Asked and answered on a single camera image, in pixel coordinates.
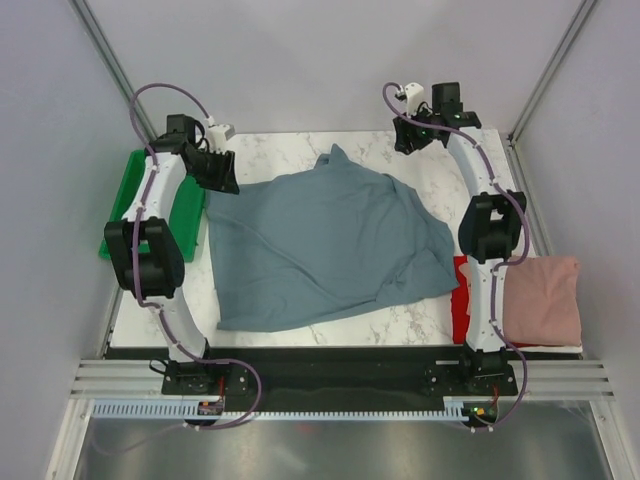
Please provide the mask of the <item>aluminium front frame rail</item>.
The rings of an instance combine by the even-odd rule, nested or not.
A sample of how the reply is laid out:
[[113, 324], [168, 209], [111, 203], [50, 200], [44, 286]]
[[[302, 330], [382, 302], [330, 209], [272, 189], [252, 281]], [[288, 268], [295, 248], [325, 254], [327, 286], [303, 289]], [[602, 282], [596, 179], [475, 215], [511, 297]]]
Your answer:
[[[526, 380], [526, 400], [612, 401], [615, 397], [605, 366], [596, 360], [512, 361], [518, 386]], [[161, 396], [161, 375], [137, 360], [83, 360], [71, 387], [73, 398], [140, 398]]]

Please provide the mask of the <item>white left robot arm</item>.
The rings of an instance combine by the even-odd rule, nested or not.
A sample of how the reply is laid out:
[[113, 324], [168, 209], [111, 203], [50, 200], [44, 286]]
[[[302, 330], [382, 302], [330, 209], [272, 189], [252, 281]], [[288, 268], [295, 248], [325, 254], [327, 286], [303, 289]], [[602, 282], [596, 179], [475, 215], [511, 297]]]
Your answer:
[[119, 286], [152, 311], [168, 345], [161, 371], [165, 395], [222, 395], [227, 369], [209, 361], [209, 342], [196, 326], [183, 292], [183, 254], [168, 218], [183, 181], [237, 195], [232, 129], [191, 116], [168, 116], [166, 131], [145, 149], [145, 170], [122, 217], [104, 227]]

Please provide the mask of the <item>white folded t shirt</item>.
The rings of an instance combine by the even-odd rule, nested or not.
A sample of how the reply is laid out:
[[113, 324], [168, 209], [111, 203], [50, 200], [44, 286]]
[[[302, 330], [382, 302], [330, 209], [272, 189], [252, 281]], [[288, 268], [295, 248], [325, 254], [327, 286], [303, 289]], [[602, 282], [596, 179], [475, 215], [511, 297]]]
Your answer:
[[541, 346], [541, 345], [518, 344], [516, 348], [526, 353], [571, 354], [571, 355], [579, 355], [583, 353], [582, 346]]

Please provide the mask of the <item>aluminium right corner post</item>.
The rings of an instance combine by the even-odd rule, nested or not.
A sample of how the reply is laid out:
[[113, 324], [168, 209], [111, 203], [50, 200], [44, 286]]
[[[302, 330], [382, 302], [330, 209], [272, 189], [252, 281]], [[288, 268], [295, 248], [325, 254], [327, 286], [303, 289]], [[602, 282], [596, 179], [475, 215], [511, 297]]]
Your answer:
[[549, 60], [546, 62], [541, 75], [536, 81], [523, 109], [518, 115], [514, 126], [506, 135], [507, 144], [512, 149], [515, 148], [515, 145], [538, 109], [544, 95], [551, 86], [552, 81], [557, 76], [560, 68], [571, 53], [571, 50], [599, 4], [600, 1], [598, 0], [581, 0], [579, 2], [560, 40]]

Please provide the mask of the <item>aluminium left corner post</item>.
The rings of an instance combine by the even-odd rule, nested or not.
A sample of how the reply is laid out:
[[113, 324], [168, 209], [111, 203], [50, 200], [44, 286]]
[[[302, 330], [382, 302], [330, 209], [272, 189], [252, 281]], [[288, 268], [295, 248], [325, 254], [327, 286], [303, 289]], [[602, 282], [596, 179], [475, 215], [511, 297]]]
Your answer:
[[111, 46], [90, 2], [86, 0], [69, 0], [68, 3], [80, 21], [84, 32], [90, 39], [94, 50], [106, 67], [118, 92], [126, 102], [127, 107], [130, 107], [136, 89], [128, 78], [115, 50]]

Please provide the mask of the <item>blue grey t shirt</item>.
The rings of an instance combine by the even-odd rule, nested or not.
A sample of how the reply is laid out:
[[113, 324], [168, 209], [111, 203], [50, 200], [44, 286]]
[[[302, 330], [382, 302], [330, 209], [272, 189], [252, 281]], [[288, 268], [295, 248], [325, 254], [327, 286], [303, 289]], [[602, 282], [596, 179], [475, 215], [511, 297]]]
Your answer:
[[292, 330], [458, 285], [448, 225], [338, 146], [310, 170], [210, 193], [206, 215], [222, 330]]

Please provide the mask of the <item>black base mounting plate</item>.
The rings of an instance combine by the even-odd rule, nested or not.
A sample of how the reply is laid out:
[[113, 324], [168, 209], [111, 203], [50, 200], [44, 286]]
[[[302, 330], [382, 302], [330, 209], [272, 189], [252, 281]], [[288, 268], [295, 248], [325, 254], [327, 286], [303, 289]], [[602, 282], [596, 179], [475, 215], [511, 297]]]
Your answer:
[[445, 347], [218, 348], [167, 361], [165, 395], [221, 395], [229, 411], [349, 414], [440, 410], [447, 397], [518, 392], [506, 352]]

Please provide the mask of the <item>aluminium corner post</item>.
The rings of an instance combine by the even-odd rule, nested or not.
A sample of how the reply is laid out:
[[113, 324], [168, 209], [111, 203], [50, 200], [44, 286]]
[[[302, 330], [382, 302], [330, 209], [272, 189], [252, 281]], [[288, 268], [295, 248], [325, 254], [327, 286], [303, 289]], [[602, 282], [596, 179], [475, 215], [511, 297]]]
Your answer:
[[127, 107], [130, 107], [136, 89], [128, 78], [115, 50], [111, 46], [90, 2], [86, 0], [69, 0], [68, 3], [80, 21], [84, 32], [90, 39], [94, 50], [106, 67], [118, 92], [126, 102]]
[[560, 68], [571, 53], [571, 50], [599, 4], [600, 1], [598, 0], [581, 0], [579, 2], [560, 40], [549, 60], [546, 62], [541, 75], [536, 81], [523, 109], [518, 115], [514, 126], [506, 135], [507, 144], [512, 149], [515, 148], [515, 145], [538, 109], [544, 95], [551, 86], [552, 81], [557, 76]]

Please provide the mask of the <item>pink folded t shirt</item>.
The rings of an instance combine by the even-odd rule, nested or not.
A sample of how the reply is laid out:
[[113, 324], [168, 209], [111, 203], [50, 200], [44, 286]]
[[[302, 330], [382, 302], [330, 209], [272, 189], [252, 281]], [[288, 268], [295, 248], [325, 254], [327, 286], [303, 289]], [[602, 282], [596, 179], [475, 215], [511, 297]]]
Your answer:
[[506, 266], [503, 334], [517, 346], [582, 346], [574, 257], [529, 257]]

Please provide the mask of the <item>red folded t shirt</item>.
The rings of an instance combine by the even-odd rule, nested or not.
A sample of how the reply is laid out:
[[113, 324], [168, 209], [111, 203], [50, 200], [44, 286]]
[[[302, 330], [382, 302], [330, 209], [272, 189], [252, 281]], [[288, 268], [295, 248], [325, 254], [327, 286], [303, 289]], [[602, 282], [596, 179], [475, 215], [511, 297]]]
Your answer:
[[459, 286], [451, 292], [452, 339], [473, 351], [497, 352], [506, 344], [503, 334], [506, 268], [495, 269], [501, 259], [479, 263], [475, 258], [455, 256]]

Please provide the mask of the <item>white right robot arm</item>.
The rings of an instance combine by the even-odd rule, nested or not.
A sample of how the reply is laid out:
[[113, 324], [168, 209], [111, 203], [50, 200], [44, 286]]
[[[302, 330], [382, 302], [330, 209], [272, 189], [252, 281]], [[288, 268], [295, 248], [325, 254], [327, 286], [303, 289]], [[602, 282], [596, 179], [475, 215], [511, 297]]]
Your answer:
[[518, 245], [530, 245], [523, 193], [503, 188], [481, 145], [479, 117], [463, 107], [456, 82], [425, 90], [418, 83], [383, 88], [394, 112], [396, 151], [409, 155], [434, 141], [455, 160], [470, 195], [458, 228], [458, 244], [467, 258], [470, 280], [469, 326], [455, 365], [443, 368], [445, 389], [480, 396], [518, 393], [508, 355], [512, 348], [503, 332], [504, 287], [509, 267], [522, 263], [512, 255]]

